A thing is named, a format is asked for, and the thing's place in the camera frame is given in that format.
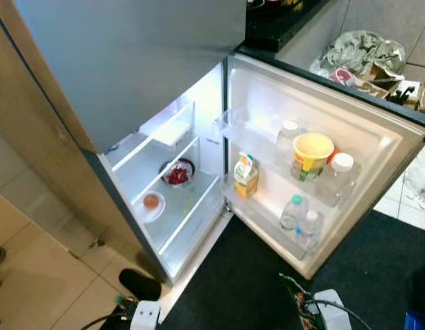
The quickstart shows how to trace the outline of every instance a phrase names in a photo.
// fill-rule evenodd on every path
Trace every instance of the freezer door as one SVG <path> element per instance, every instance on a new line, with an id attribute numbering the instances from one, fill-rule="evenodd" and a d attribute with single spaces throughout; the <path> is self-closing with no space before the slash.
<path id="1" fill-rule="evenodd" d="M 35 77 L 78 143 L 94 152 L 220 63 L 243 41 L 245 13 L 245 0 L 0 1 L 1 20 Z"/>
<path id="2" fill-rule="evenodd" d="M 302 132 L 327 135 L 336 148 L 353 155 L 354 185 L 335 206 L 325 204 L 316 192 L 318 178 L 297 180 L 290 160 L 277 157 L 276 136 L 284 120 L 297 122 Z M 228 59 L 228 111 L 218 123 L 230 142 L 230 168 L 240 151 L 252 154 L 259 168 L 253 197 L 238 198 L 231 176 L 224 180 L 225 196 L 241 220 L 305 278 L 315 274 L 425 141 L 425 125 L 241 54 Z M 279 225 L 293 194 L 304 196 L 308 208 L 323 218 L 314 246 Z"/>

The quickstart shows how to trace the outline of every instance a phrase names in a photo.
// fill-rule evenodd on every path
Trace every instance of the gray refrigerator door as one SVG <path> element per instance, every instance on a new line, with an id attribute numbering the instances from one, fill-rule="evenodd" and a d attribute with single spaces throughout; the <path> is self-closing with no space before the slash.
<path id="1" fill-rule="evenodd" d="M 98 151 L 139 127 L 244 39 L 245 0 L 16 0 Z"/>

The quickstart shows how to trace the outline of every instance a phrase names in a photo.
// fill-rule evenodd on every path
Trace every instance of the small plate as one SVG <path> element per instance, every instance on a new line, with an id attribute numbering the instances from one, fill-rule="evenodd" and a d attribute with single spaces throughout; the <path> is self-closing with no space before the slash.
<path id="1" fill-rule="evenodd" d="M 159 169 L 164 170 L 169 162 L 165 162 Z M 174 165 L 162 176 L 162 181 L 174 188 L 181 188 L 193 178 L 195 171 L 194 164 L 186 159 L 180 158 Z"/>
<path id="2" fill-rule="evenodd" d="M 155 208 L 154 210 L 149 210 L 144 205 L 144 198 L 147 195 L 156 195 L 156 197 L 159 199 L 159 204 L 157 205 L 157 208 Z M 138 216 L 138 219 L 142 223 L 153 222 L 157 218 L 159 218 L 161 214 L 164 212 L 165 198 L 164 196 L 162 196 L 162 194 L 158 193 L 157 191 L 149 190 L 139 201 L 137 201 L 133 205 L 133 209 L 136 211 L 136 215 Z"/>

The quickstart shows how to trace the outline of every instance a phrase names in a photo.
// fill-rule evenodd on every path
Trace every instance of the plastic bag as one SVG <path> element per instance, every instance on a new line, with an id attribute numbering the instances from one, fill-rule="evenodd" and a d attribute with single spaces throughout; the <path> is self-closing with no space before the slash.
<path id="1" fill-rule="evenodd" d="M 333 72 L 339 67 L 361 76 L 373 63 L 379 63 L 393 72 L 403 68 L 405 49 L 399 43 L 385 40 L 368 31 L 350 31 L 341 34 L 323 56 L 320 66 Z"/>
<path id="2" fill-rule="evenodd" d="M 425 147 L 406 169 L 404 187 L 406 196 L 419 204 L 425 210 Z"/>

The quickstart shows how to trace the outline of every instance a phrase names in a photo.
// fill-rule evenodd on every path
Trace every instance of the refrigerator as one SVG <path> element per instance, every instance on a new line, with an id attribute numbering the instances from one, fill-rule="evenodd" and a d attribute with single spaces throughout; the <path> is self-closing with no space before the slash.
<path id="1" fill-rule="evenodd" d="M 0 3 L 0 19 L 164 281 L 186 284 L 232 215 L 309 279 L 422 148 L 425 116 L 235 50 L 246 1 L 201 4 L 20 0 Z M 354 157 L 354 189 L 335 206 L 277 159 L 284 120 Z M 247 200 L 234 190 L 240 152 L 259 170 Z M 181 161 L 190 181 L 168 185 Z M 294 194 L 323 217 L 312 248 L 279 225 Z"/>

